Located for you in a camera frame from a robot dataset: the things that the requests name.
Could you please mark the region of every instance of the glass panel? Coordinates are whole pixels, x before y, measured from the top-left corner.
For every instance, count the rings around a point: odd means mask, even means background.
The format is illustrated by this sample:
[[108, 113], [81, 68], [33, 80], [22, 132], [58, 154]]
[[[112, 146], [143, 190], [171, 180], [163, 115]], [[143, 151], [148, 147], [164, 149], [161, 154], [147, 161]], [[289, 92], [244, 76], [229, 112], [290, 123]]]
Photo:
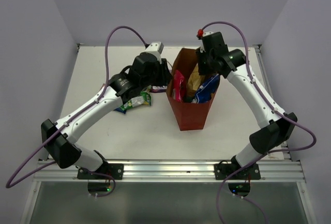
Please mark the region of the glass panel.
[[[88, 197], [87, 182], [45, 182], [31, 223], [220, 223], [216, 212], [219, 183], [123, 183], [108, 197]], [[296, 183], [252, 184], [248, 197], [273, 223], [307, 223]], [[232, 197], [227, 186], [220, 207], [233, 223], [264, 223], [259, 209]]]

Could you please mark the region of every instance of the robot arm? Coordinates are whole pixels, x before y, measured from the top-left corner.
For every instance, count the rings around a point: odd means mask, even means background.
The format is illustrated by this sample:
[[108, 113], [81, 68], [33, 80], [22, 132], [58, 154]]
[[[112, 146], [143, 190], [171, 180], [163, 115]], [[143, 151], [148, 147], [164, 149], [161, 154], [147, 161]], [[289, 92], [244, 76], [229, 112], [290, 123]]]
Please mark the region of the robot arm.
[[[52, 123], [46, 120], [41, 124], [42, 141], [44, 142], [63, 125], [65, 128], [54, 140], [45, 146], [53, 159], [64, 169], [71, 165], [86, 168], [93, 172], [107, 173], [109, 165], [97, 151], [90, 151], [76, 144], [79, 137], [109, 112], [138, 96], [140, 91], [153, 84], [168, 84], [171, 74], [166, 59], [161, 59], [163, 44], [154, 42], [143, 53], [138, 55], [131, 66], [125, 67], [114, 75], [99, 99], [103, 88], [88, 102], [74, 112]], [[68, 124], [68, 120], [89, 104], [95, 104]]]
[[241, 94], [252, 110], [258, 125], [261, 128], [249, 137], [249, 144], [231, 159], [233, 172], [261, 155], [266, 154], [274, 147], [286, 141], [294, 125], [280, 118], [274, 111], [279, 111], [293, 121], [297, 121], [294, 113], [286, 114], [258, 81], [252, 68], [249, 67], [253, 80], [258, 84], [264, 96], [274, 104], [271, 109], [253, 86], [248, 76], [245, 55], [241, 50], [228, 50], [220, 32], [204, 33], [201, 37], [202, 45], [196, 50], [200, 74], [219, 73], [227, 79]]

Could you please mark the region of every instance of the red snack bag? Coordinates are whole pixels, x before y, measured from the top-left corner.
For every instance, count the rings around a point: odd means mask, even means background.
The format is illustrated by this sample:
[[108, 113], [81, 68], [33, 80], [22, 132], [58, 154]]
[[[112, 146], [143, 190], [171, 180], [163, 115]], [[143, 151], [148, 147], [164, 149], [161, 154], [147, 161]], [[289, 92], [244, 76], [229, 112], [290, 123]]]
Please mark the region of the red snack bag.
[[176, 101], [183, 102], [185, 95], [186, 95], [185, 78], [179, 70], [176, 70], [174, 75], [174, 87], [172, 91], [172, 97]]

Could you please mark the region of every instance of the open box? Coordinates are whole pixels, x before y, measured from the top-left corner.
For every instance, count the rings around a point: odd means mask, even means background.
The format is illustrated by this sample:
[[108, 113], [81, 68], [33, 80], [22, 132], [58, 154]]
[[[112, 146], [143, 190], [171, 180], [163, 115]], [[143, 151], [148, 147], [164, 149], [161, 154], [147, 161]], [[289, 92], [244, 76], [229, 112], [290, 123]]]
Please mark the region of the open box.
[[[186, 83], [192, 71], [197, 65], [198, 57], [195, 54], [195, 49], [182, 48], [173, 64], [172, 76], [175, 71], [179, 70], [185, 77]], [[167, 98], [171, 108], [175, 114], [178, 126], [181, 131], [203, 129], [208, 116], [210, 107], [212, 106], [215, 93], [212, 94], [210, 101], [206, 103], [187, 103], [178, 102], [172, 97], [173, 80], [167, 88]]]

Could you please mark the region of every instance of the blue snack bag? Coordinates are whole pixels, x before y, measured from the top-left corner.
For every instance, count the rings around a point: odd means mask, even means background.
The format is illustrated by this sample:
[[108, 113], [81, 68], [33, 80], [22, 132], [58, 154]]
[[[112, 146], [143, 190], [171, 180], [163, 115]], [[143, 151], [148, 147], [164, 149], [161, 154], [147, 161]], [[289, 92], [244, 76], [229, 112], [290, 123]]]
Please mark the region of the blue snack bag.
[[192, 103], [205, 103], [211, 100], [212, 93], [218, 88], [220, 82], [220, 75], [217, 74], [211, 78], [208, 78], [197, 90], [194, 95]]

